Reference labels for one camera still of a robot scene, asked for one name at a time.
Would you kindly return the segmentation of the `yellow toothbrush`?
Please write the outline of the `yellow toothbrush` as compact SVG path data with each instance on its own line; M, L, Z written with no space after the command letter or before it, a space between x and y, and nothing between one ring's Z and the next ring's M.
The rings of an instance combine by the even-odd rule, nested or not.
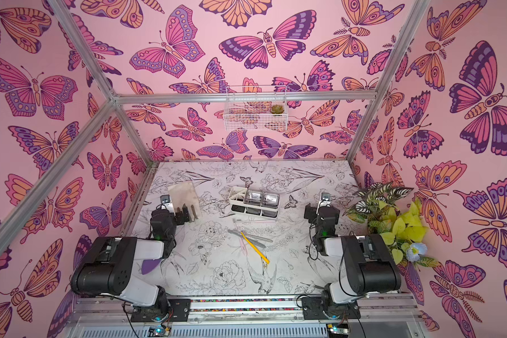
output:
M243 232L240 232L240 235L242 238L250 245L250 247L260 256L260 258L263 260L263 262L268 265L270 264L270 261L267 259L267 257L259 250L259 248L251 242L246 235Z

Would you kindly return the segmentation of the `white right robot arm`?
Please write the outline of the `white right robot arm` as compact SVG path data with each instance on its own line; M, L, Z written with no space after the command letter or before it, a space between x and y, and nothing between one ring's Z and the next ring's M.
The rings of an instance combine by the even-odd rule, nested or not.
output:
M397 264L382 237L337 235L339 209L330 204L307 204L304 218L313 228L312 244L317 257L339 259L336 280L321 293L321 307L328 318L359 317L356 302L371 293L397 291L401 278Z

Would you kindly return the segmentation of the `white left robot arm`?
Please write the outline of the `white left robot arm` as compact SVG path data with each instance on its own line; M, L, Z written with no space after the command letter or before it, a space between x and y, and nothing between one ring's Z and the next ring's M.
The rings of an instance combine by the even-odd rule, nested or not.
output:
M134 264L168 259L177 245L177 226L189 221L187 207L173 213L159 208L152 211L147 239L98 237L70 278L72 291L79 296L119 299L133 306L135 320L170 319L174 309L165 289L134 275Z

